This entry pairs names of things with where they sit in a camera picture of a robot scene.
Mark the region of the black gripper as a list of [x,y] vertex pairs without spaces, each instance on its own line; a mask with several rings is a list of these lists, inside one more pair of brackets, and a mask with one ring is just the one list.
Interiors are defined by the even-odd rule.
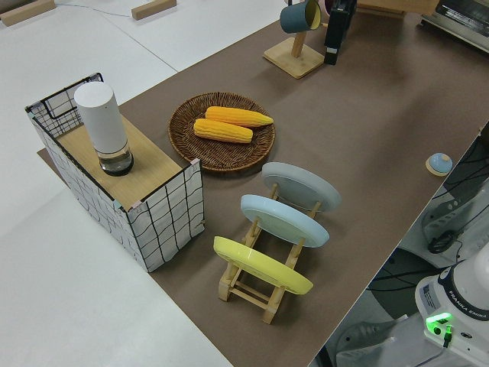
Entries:
[[333,0],[325,35],[324,63],[336,65],[339,51],[350,21],[350,11],[355,11],[357,0]]

